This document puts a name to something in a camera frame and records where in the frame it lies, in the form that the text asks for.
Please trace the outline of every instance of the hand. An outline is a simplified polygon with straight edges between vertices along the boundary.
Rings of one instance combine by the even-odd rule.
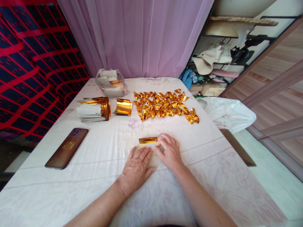
[[[136,147],[130,151],[124,169],[117,179],[122,191],[127,197],[141,188],[144,182],[155,171],[154,167],[147,169],[152,157],[152,149],[142,147],[134,155],[135,150]]]
[[[160,134],[165,140],[159,140],[157,146],[155,147],[156,154],[163,164],[174,172],[176,169],[183,167],[180,147],[178,141],[175,138],[167,135]],[[164,147],[164,153],[158,148],[160,145]]]

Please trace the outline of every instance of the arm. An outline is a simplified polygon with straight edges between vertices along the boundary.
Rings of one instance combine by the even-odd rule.
[[[152,157],[151,148],[134,147],[126,161],[122,174],[100,197],[74,217],[66,227],[108,226],[125,200],[138,190],[155,168],[147,165]]]
[[[164,165],[176,176],[198,225],[237,226],[183,164],[178,141],[167,134],[161,134],[161,136],[165,140],[158,141],[155,151]],[[160,145],[164,147],[164,153],[158,148]]]

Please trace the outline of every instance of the brown phone case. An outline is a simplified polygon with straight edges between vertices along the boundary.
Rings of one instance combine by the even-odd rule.
[[[45,167],[54,169],[66,168],[87,133],[87,129],[74,128],[45,164]]]

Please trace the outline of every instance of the clear plastic bag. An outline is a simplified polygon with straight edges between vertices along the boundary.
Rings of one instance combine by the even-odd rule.
[[[237,133],[255,122],[256,114],[242,102],[219,97],[196,98],[218,128]]]
[[[124,77],[116,70],[100,69],[95,78],[95,83],[105,93],[105,96],[122,97],[127,92],[127,86],[124,82]]]

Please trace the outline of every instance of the left hand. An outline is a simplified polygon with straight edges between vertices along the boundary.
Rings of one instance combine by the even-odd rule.
[[[117,179],[121,190],[127,197],[141,188],[155,170],[154,167],[147,169],[148,163],[152,157],[152,149],[142,147],[134,155],[135,150],[136,147],[129,153],[124,169]]]

